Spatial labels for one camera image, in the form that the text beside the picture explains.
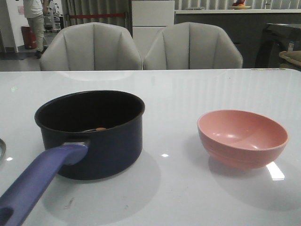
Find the beige cushion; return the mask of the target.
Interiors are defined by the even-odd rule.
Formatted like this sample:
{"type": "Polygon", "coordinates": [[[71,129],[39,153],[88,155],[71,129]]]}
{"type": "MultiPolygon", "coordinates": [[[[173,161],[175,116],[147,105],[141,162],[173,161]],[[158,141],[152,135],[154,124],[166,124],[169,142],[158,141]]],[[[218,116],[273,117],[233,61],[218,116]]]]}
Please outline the beige cushion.
{"type": "Polygon", "coordinates": [[[279,53],[280,68],[301,71],[301,51],[282,51],[279,53]]]}

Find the white cabinet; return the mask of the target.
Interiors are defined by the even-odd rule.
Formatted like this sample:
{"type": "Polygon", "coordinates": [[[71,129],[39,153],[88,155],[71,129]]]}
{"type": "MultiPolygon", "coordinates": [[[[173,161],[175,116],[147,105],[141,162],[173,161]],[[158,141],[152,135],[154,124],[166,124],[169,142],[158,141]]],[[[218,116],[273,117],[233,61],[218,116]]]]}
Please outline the white cabinet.
{"type": "Polygon", "coordinates": [[[142,58],[159,30],[174,24],[173,0],[132,1],[133,40],[142,58]]]}

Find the pink plastic bowl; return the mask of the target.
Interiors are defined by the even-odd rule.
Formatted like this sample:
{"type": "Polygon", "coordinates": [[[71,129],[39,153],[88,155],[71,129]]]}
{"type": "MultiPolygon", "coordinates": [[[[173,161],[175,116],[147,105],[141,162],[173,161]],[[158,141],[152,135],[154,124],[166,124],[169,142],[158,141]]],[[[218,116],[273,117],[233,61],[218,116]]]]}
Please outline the pink plastic bowl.
{"type": "Polygon", "coordinates": [[[215,110],[197,122],[203,147],[217,161],[238,169],[256,169],[273,162],[289,140],[278,122],[248,111],[215,110]]]}

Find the red barrier tape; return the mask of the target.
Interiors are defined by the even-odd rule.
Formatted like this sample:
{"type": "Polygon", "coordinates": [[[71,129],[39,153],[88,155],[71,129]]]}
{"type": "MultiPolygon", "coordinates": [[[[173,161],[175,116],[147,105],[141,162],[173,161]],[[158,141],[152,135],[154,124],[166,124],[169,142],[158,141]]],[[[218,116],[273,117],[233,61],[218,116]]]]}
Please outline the red barrier tape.
{"type": "Polygon", "coordinates": [[[126,13],[114,14],[95,14],[95,15],[69,15],[70,19],[91,19],[91,18],[112,18],[112,17],[125,17],[126,13]]]}

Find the glass lid purple knob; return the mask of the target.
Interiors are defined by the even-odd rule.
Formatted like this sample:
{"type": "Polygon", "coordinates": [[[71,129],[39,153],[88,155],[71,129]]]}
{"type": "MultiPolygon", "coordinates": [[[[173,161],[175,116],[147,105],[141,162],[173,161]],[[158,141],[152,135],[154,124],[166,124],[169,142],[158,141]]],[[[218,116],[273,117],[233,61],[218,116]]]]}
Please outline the glass lid purple knob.
{"type": "Polygon", "coordinates": [[[0,139],[0,162],[3,162],[6,158],[6,144],[5,142],[0,139]]]}

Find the right grey upholstered chair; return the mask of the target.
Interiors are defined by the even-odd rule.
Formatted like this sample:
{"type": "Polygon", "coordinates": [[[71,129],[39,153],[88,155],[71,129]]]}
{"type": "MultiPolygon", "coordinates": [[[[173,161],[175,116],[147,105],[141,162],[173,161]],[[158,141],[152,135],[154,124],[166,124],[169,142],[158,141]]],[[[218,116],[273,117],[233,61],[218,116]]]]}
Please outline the right grey upholstered chair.
{"type": "Polygon", "coordinates": [[[143,60],[144,70],[240,69],[242,66],[242,55],[222,28],[194,22],[161,29],[143,60]]]}

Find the grey upholstered chair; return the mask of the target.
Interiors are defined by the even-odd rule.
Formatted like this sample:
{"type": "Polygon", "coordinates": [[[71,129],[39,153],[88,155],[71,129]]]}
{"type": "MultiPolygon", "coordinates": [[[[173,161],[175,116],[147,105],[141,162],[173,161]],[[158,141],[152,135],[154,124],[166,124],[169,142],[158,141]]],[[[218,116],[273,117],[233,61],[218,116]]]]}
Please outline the grey upholstered chair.
{"type": "Polygon", "coordinates": [[[194,22],[161,29],[143,60],[144,70],[240,69],[242,66],[242,55],[222,28],[194,22]]]}
{"type": "Polygon", "coordinates": [[[143,62],[128,29],[91,22],[62,29],[42,54],[42,71],[141,70],[143,62]]]}

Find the left grey upholstered chair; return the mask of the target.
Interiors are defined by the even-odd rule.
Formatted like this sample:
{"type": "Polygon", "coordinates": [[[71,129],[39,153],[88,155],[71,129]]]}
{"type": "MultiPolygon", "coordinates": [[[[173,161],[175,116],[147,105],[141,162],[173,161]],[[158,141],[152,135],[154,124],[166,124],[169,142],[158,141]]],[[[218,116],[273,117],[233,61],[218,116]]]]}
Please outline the left grey upholstered chair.
{"type": "Polygon", "coordinates": [[[62,29],[42,54],[42,71],[141,70],[143,62],[128,29],[91,22],[62,29]]]}

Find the person in background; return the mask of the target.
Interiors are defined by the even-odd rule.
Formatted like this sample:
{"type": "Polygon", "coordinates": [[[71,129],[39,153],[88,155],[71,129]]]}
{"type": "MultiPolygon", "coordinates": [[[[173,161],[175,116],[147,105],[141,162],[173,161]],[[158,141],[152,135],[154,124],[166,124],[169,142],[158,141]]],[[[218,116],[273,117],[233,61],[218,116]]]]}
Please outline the person in background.
{"type": "Polygon", "coordinates": [[[24,0],[24,17],[36,37],[37,49],[35,56],[40,59],[48,47],[44,37],[44,16],[48,12],[48,0],[24,0]]]}

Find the red trash bin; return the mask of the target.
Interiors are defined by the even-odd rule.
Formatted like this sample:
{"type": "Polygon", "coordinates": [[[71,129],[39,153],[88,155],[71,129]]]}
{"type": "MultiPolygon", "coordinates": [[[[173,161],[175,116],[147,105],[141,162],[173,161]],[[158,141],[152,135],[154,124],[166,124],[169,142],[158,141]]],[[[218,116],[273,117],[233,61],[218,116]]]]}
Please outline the red trash bin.
{"type": "Polygon", "coordinates": [[[29,26],[22,26],[21,32],[25,49],[35,49],[37,47],[36,37],[29,26]]]}

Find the fruit plate on counter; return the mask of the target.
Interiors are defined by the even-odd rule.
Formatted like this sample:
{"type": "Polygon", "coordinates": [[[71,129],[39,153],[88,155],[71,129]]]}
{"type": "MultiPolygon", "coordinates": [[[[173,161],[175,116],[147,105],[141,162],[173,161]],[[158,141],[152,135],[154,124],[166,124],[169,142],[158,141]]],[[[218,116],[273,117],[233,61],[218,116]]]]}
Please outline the fruit plate on counter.
{"type": "Polygon", "coordinates": [[[247,6],[245,4],[245,0],[235,0],[233,1],[230,8],[234,10],[241,10],[241,9],[250,9],[251,6],[247,6]]]}

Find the grey counter with white top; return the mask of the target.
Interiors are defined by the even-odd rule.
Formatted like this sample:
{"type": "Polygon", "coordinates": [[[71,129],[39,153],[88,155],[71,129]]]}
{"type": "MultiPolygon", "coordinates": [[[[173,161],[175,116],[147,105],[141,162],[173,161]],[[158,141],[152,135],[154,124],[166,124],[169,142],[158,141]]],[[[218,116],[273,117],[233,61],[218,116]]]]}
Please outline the grey counter with white top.
{"type": "Polygon", "coordinates": [[[216,25],[231,38],[243,57],[244,68],[255,68],[261,33],[267,23],[301,24],[300,9],[177,10],[175,23],[216,25]]]}

